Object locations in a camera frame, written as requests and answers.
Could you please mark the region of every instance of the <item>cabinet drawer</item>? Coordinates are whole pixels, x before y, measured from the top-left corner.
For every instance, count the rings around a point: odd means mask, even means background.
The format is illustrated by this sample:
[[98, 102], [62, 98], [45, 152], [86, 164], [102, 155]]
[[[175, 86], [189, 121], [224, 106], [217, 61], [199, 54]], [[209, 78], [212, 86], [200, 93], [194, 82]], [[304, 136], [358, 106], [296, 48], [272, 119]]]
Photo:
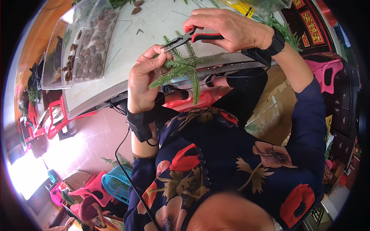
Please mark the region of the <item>cabinet drawer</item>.
[[346, 165], [351, 157], [354, 143], [334, 129], [331, 129], [330, 132], [334, 136], [330, 155]]
[[348, 135], [349, 132], [349, 111], [340, 107], [333, 107], [332, 109], [333, 121], [332, 128], [341, 132], [344, 135]]

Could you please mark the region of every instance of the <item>blue plastic basket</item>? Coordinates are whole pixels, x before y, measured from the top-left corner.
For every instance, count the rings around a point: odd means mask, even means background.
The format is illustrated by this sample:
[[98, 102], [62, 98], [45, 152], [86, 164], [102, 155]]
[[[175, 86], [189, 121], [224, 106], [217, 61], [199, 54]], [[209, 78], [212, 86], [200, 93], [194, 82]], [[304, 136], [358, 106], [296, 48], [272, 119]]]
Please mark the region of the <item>blue plastic basket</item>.
[[[131, 177], [132, 168], [125, 165], [123, 165], [123, 168]], [[130, 182], [120, 166], [117, 166], [109, 173], [104, 174], [101, 178], [101, 183], [114, 198], [123, 203], [129, 204], [128, 186], [130, 185]]]

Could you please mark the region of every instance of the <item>hand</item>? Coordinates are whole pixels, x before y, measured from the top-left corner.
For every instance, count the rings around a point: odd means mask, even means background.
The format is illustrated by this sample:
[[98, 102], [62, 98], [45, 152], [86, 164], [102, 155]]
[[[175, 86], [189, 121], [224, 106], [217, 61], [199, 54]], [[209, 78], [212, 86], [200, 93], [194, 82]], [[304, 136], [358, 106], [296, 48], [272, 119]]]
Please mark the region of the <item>hand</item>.
[[154, 70], [164, 64], [166, 59], [171, 59], [171, 52], [163, 53], [160, 45], [153, 45], [137, 60], [128, 77], [128, 102], [127, 109], [135, 114], [151, 110], [155, 105], [155, 98], [159, 87], [149, 89], [149, 85], [157, 79]]
[[202, 40], [228, 52], [258, 47], [267, 49], [272, 43], [273, 28], [227, 9], [201, 8], [191, 12], [183, 27], [206, 27], [218, 31], [225, 39]]

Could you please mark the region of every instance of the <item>pink stool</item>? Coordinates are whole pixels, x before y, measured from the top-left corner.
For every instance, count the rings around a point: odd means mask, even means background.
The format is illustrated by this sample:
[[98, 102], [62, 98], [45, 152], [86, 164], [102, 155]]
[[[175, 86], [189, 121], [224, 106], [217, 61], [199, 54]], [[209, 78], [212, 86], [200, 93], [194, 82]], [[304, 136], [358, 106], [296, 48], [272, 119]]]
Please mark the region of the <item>pink stool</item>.
[[[68, 195], [80, 195], [83, 199], [85, 199], [87, 195], [91, 195], [101, 205], [101, 207], [105, 207], [108, 202], [113, 199], [113, 196], [111, 194], [108, 194], [105, 192], [105, 190], [103, 190], [101, 178], [105, 173], [105, 171], [101, 171], [99, 175], [97, 175], [96, 178], [88, 186], [80, 188], [73, 192], [69, 192]], [[92, 192], [94, 191], [100, 191], [103, 194], [103, 198], [97, 198], [94, 194], [92, 194]]]
[[58, 188], [59, 185], [61, 184], [61, 182], [59, 184], [57, 184], [51, 191], [50, 191], [50, 197], [51, 197], [51, 200], [59, 207], [63, 207], [61, 201], [64, 201], [62, 199], [62, 193], [60, 191], [60, 189]]
[[315, 62], [311, 60], [305, 60], [310, 67], [312, 73], [315, 75], [317, 81], [321, 87], [321, 93], [324, 91], [333, 94], [334, 93], [334, 77], [338, 71], [343, 69], [343, 63], [340, 59], [331, 60], [329, 62]]

